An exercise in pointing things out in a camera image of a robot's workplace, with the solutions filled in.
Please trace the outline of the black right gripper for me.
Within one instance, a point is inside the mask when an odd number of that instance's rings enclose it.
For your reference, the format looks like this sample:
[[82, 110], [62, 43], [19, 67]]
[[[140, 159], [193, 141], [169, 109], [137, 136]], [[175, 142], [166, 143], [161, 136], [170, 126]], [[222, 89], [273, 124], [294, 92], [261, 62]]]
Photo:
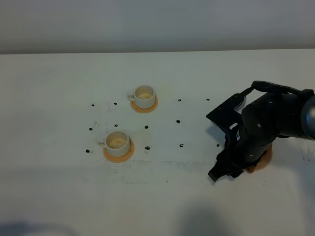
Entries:
[[217, 155], [208, 176], [213, 182], [223, 176], [238, 177], [260, 161], [275, 139], [274, 135], [252, 136], [244, 126], [237, 125], [225, 135], [224, 150]]

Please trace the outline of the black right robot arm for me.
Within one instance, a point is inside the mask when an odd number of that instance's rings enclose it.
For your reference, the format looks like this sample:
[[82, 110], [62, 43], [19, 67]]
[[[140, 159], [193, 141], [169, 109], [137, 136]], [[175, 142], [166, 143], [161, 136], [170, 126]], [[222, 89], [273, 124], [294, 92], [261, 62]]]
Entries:
[[265, 167], [276, 138], [315, 138], [313, 90], [296, 94], [268, 92], [237, 112], [249, 92], [247, 89], [231, 96], [206, 116], [225, 133], [224, 149], [208, 172], [213, 181]]

